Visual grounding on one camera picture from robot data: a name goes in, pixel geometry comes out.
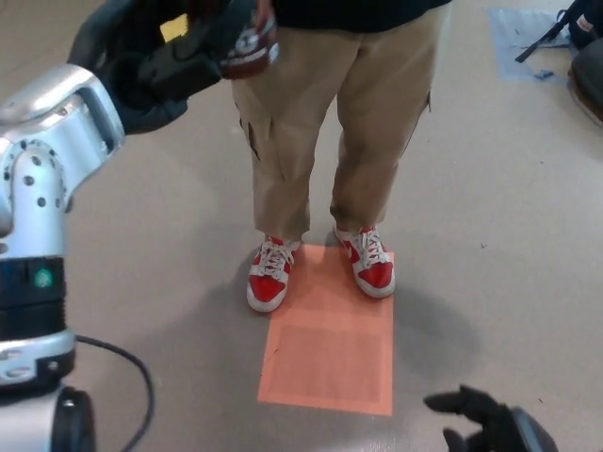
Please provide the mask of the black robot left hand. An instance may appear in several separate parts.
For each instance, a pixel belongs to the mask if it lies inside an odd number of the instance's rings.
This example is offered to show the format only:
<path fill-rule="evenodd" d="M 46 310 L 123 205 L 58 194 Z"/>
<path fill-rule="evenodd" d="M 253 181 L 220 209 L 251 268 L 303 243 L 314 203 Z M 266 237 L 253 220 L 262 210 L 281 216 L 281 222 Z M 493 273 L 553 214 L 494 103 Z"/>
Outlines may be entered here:
<path fill-rule="evenodd" d="M 126 134 L 150 133 L 223 79 L 220 64 L 254 7 L 253 1 L 105 1 L 80 25 L 68 60 L 101 79 Z"/>

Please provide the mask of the person's bare hand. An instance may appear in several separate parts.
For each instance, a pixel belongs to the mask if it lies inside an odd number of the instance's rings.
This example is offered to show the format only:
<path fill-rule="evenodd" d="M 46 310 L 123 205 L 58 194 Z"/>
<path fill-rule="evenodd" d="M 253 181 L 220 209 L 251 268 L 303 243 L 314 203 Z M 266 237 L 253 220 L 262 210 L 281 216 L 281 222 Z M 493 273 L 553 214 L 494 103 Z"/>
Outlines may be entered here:
<path fill-rule="evenodd" d="M 254 9 L 254 24 L 261 28 L 274 15 L 272 0 L 256 0 Z"/>

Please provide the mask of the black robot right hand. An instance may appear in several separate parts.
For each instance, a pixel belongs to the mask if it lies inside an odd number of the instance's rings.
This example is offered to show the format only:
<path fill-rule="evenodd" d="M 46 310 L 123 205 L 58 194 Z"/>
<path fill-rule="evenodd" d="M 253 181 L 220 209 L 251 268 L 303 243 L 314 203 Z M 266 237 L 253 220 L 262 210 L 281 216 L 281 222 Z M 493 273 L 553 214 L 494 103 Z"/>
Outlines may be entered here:
<path fill-rule="evenodd" d="M 423 402 L 434 412 L 462 415 L 481 426 L 466 437 L 445 428 L 450 452 L 558 452 L 551 435 L 527 411 L 500 403 L 484 391 L 462 385 L 427 395 Z"/>

